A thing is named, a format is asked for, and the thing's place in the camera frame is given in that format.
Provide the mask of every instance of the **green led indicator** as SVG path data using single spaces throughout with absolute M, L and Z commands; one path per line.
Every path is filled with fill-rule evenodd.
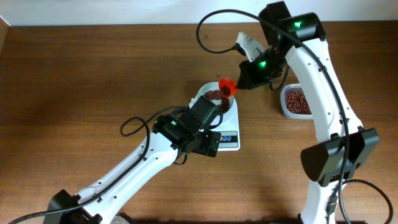
M 301 21 L 300 21 L 300 22 L 295 22 L 295 23 L 294 23 L 294 26 L 295 26 L 296 28 L 300 28 L 300 27 L 301 27 Z
M 266 61 L 262 61 L 262 62 L 259 63 L 259 67 L 260 67 L 260 68 L 265 68 L 266 65 L 267 65 L 267 62 L 266 62 Z

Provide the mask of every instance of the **red spoon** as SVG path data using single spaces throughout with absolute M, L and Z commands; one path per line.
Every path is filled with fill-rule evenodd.
M 222 78 L 218 82 L 218 88 L 220 89 L 221 94 L 223 94 L 225 98 L 229 98 L 235 95 L 236 91 L 238 90 L 236 88 L 235 81 L 230 78 Z

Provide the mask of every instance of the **white kitchen scale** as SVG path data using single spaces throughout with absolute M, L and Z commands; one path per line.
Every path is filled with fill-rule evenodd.
M 193 104 L 199 99 L 200 96 L 204 95 L 210 90 L 218 90 L 218 82 L 207 83 L 202 86 L 198 91 L 196 97 L 191 99 L 189 107 L 191 108 Z M 237 151 L 241 147 L 239 138 L 239 119 L 238 119 L 238 106 L 234 96 L 229 99 L 229 109 L 223 115 L 223 122 L 212 131 L 217 131 L 221 133 L 220 144 L 218 145 L 218 151 Z M 221 103 L 221 100 L 212 100 L 216 105 Z M 220 121 L 220 116 L 217 116 L 211 125 L 217 125 Z

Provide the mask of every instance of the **wood surface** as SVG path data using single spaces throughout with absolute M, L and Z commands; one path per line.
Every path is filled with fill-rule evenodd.
M 379 186 L 398 208 L 398 22 L 325 22 L 324 28 L 352 109 L 380 137 L 355 177 Z M 111 170 L 144 138 L 143 132 L 120 136 L 126 119 L 188 105 L 202 85 L 222 77 L 237 80 L 245 58 L 205 52 L 195 29 L 10 27 L 0 59 L 0 223 L 45 210 L 59 190 L 74 194 Z M 204 25 L 200 35 L 221 50 L 241 30 L 266 46 L 259 24 Z M 287 83 L 297 83 L 292 72 Z M 185 222 L 295 218 L 307 198 L 300 152 L 317 143 L 313 122 L 285 119 L 280 93 L 267 86 L 240 91 L 236 101 L 239 151 L 191 155 L 184 166 L 162 170 L 122 212 Z M 386 203 L 367 186 L 347 186 L 344 200 L 352 220 L 387 218 Z M 340 211 L 336 217 L 342 220 Z
M 7 32 L 8 32 L 8 24 L 6 21 L 2 19 L 0 16 L 0 55 L 2 52 L 2 47 L 4 46 L 4 41 L 6 40 Z

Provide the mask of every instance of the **white wall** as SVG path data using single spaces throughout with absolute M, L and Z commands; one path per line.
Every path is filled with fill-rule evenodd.
M 0 0 L 0 16 L 12 26 L 82 24 L 196 24 L 217 9 L 255 15 L 275 0 Z M 315 12 L 322 21 L 398 19 L 397 0 L 285 0 L 291 15 Z M 225 14 L 208 22 L 252 22 Z

